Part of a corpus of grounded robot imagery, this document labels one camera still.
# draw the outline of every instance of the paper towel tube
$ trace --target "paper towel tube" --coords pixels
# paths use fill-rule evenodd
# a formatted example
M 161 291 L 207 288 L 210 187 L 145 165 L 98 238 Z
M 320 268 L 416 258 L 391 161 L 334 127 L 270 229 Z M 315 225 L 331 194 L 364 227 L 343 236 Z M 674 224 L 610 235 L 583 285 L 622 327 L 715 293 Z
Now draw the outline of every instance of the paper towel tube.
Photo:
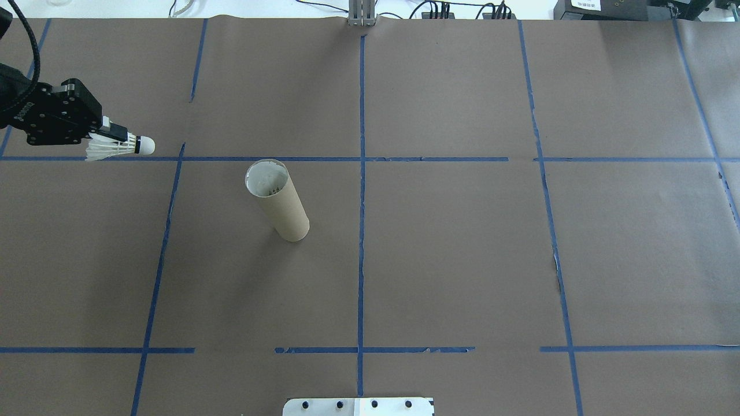
M 299 241 L 309 233 L 309 218 L 295 191 L 288 168 L 275 159 L 256 161 L 246 171 L 244 183 L 257 198 L 280 237 Z

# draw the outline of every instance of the metal post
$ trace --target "metal post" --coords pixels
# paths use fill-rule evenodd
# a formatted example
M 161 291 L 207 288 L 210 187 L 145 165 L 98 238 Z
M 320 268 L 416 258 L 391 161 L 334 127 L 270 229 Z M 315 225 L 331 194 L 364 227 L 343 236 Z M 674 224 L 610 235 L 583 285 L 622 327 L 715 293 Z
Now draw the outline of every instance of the metal post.
M 349 0 L 350 26 L 374 26 L 376 20 L 375 0 Z

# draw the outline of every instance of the blue tape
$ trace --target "blue tape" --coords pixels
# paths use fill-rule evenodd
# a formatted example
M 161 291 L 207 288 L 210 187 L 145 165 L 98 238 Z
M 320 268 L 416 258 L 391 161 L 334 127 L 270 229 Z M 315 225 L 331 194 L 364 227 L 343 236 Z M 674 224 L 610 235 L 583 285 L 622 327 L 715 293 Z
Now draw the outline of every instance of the blue tape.
M 357 265 L 357 396 L 364 395 L 365 343 L 365 36 L 360 37 L 360 242 Z
M 366 158 L 368 162 L 508 162 L 504 157 L 447 157 L 447 158 L 430 158 L 430 157 L 370 157 Z
M 292 346 L 276 348 L 275 354 L 357 354 L 353 346 Z M 363 354 L 465 354 L 475 351 L 474 346 L 364 346 Z
M 148 348 L 147 354 L 195 354 L 195 348 Z
M 717 171 L 719 172 L 722 181 L 722 185 L 724 188 L 724 194 L 727 196 L 727 202 L 730 204 L 730 210 L 733 213 L 733 217 L 735 219 L 735 227 L 740 231 L 740 215 L 738 215 L 737 206 L 735 205 L 735 200 L 733 198 L 733 194 L 730 191 L 730 185 L 727 183 L 727 176 L 724 174 L 724 169 L 722 168 L 722 163 L 719 159 L 719 154 L 717 153 L 717 146 L 714 144 L 714 137 L 712 136 L 712 132 L 709 129 L 709 123 L 707 123 L 707 116 L 704 113 L 704 108 L 702 106 L 702 101 L 699 100 L 699 94 L 696 92 L 696 85 L 694 84 L 693 77 L 691 75 L 691 69 L 689 69 L 688 61 L 686 61 L 686 54 L 684 52 L 684 44 L 681 40 L 681 33 L 679 32 L 679 25 L 676 23 L 676 20 L 673 20 L 673 33 L 676 34 L 676 43 L 679 46 L 679 55 L 681 56 L 681 63 L 684 65 L 684 71 L 686 72 L 686 78 L 689 81 L 689 87 L 691 88 L 691 94 L 694 97 L 694 102 L 696 102 L 696 108 L 699 110 L 699 117 L 702 120 L 702 126 L 704 127 L 704 132 L 707 134 L 707 140 L 709 141 L 709 147 L 712 150 L 712 156 L 714 157 L 714 161 L 717 165 Z
M 276 348 L 275 354 L 357 354 L 357 347 L 292 346 L 290 348 Z
M 537 145 L 537 158 L 539 160 L 539 174 L 542 179 L 542 191 L 545 194 L 545 208 L 548 214 L 548 226 L 550 227 L 550 239 L 553 248 L 553 257 L 555 258 L 555 268 L 557 272 L 557 280 L 560 285 L 560 306 L 562 309 L 562 320 L 565 326 L 565 339 L 569 347 L 573 346 L 573 335 L 571 334 L 571 321 L 568 317 L 568 301 L 565 298 L 565 284 L 562 279 L 562 270 L 560 267 L 560 254 L 557 248 L 557 236 L 555 234 L 555 222 L 553 220 L 552 205 L 550 202 L 550 191 L 548 190 L 547 174 L 545 172 L 544 155 L 542 152 L 542 142 L 539 138 L 539 128 L 537 126 L 537 118 L 534 115 L 534 93 L 532 91 L 532 80 L 529 71 L 529 60 L 527 59 L 527 46 L 524 40 L 524 27 L 522 21 L 517 21 L 519 25 L 519 42 L 522 45 L 522 61 L 524 63 L 524 75 L 527 81 L 527 93 L 529 97 L 529 109 L 532 117 L 532 130 L 534 131 L 534 137 Z M 578 381 L 578 369 L 576 367 L 576 355 L 572 352 L 568 352 L 568 358 L 571 363 L 571 379 L 573 381 L 573 395 L 576 399 L 576 411 L 578 416 L 583 416 L 583 404 L 581 401 L 581 387 Z
M 243 162 L 276 159 L 285 162 L 359 162 L 357 157 L 320 157 L 320 156 L 187 156 L 183 160 L 195 162 Z
M 475 351 L 474 346 L 366 346 L 368 354 L 421 354 L 424 352 L 441 354 L 466 354 Z
M 699 163 L 714 162 L 713 158 L 542 158 L 545 162 L 659 162 Z
M 84 161 L 84 156 L 3 156 L 0 158 L 3 161 L 57 161 L 57 162 L 68 162 L 68 161 Z M 103 159 L 102 161 L 111 162 L 176 162 L 178 158 L 175 156 L 113 156 L 111 158 Z
M 2 354 L 141 354 L 142 348 L 97 348 L 79 346 L 6 346 Z
M 147 354 L 143 353 L 139 360 L 139 371 L 136 375 L 136 390 L 134 391 L 134 400 L 131 404 L 131 416 L 136 416 L 138 413 L 138 402 L 141 398 L 141 385 L 144 384 L 144 370 L 147 367 Z
M 149 319 L 147 320 L 147 330 L 144 333 L 144 351 L 141 354 L 139 363 L 139 373 L 136 378 L 136 389 L 134 391 L 134 400 L 131 405 L 131 416 L 136 416 L 138 412 L 138 402 L 141 396 L 141 384 L 144 382 L 144 371 L 147 367 L 147 350 L 149 349 L 149 340 L 152 337 L 152 327 L 154 326 L 154 314 L 157 310 L 157 300 L 159 299 L 159 287 L 162 282 L 162 271 L 164 270 L 164 255 L 167 252 L 169 243 L 169 229 L 172 226 L 172 210 L 175 207 L 175 196 L 178 192 L 180 182 L 180 171 L 183 166 L 183 155 L 185 154 L 185 143 L 180 148 L 178 157 L 178 166 L 175 170 L 175 180 L 172 182 L 172 193 L 169 196 L 169 207 L 167 209 L 167 220 L 164 226 L 164 236 L 162 237 L 162 247 L 159 252 L 159 263 L 157 265 L 157 277 L 154 280 L 154 290 L 152 291 L 152 303 L 149 305 Z
M 598 345 L 598 346 L 542 346 L 540 352 L 661 352 L 661 351 L 733 351 L 737 345 Z
M 2 346 L 0 354 L 141 354 L 141 347 Z M 149 354 L 195 354 L 195 348 L 149 348 Z
M 46 37 L 49 34 L 49 27 L 51 26 L 51 19 L 47 19 L 46 24 L 44 25 L 44 32 L 41 33 L 41 38 L 38 40 L 38 53 L 41 53 L 41 49 L 44 47 L 44 42 L 46 41 Z M 31 65 L 28 68 L 28 73 L 26 74 L 26 78 L 31 78 L 31 75 L 33 74 L 33 68 L 34 68 L 33 60 L 31 61 Z M 2 144 L 0 144 L 0 158 L 5 154 L 5 148 L 7 147 L 7 142 L 10 140 L 10 132 L 13 131 L 13 128 L 11 126 L 8 126 L 5 130 L 5 137 L 2 139 Z
M 208 19 L 203 19 L 203 29 L 201 29 L 201 44 L 198 45 L 198 57 L 195 59 L 195 70 L 192 73 L 192 89 L 190 90 L 190 102 L 195 98 L 195 88 L 198 86 L 198 74 L 201 72 L 201 59 L 203 58 L 203 45 L 206 43 L 206 29 Z
M 277 159 L 286 162 L 359 162 L 361 157 L 354 156 L 186 156 L 186 162 L 244 162 L 259 161 L 262 159 Z M 3 161 L 84 161 L 84 156 L 2 156 Z M 176 162 L 177 156 L 113 156 L 101 161 L 144 161 L 144 162 Z M 506 157 L 450 157 L 450 158 L 428 158 L 424 156 L 414 157 L 372 157 L 365 158 L 365 162 L 508 162 Z

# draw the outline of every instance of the label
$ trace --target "label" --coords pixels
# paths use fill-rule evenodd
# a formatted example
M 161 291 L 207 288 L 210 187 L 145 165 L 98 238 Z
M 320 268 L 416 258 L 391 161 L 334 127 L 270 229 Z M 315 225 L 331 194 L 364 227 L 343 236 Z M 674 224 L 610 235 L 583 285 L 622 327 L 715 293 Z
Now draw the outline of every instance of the label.
M 571 0 L 571 6 L 579 9 L 601 11 L 601 0 Z

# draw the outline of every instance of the shuttlecock cork tip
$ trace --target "shuttlecock cork tip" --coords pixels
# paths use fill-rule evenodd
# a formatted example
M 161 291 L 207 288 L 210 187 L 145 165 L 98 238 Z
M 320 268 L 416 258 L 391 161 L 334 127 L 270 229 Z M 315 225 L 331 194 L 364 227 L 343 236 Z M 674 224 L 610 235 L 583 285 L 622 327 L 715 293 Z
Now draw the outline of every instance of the shuttlecock cork tip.
M 139 151 L 138 153 L 140 155 L 151 155 L 154 153 L 154 141 L 150 137 L 146 137 L 145 135 L 141 136 L 139 138 Z

